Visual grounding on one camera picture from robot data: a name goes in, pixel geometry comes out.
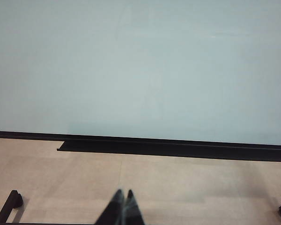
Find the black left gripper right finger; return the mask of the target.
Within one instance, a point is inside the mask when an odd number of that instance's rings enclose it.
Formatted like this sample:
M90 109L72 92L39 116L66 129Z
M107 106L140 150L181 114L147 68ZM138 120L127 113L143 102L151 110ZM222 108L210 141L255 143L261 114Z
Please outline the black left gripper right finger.
M142 213L137 204L133 191L130 189L125 202L125 224L145 225Z

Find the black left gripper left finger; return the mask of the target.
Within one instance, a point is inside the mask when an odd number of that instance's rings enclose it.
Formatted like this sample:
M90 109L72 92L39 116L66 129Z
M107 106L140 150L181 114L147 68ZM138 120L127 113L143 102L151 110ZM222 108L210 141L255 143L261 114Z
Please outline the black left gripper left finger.
M124 200L123 190L118 189L96 220L96 225L121 225Z

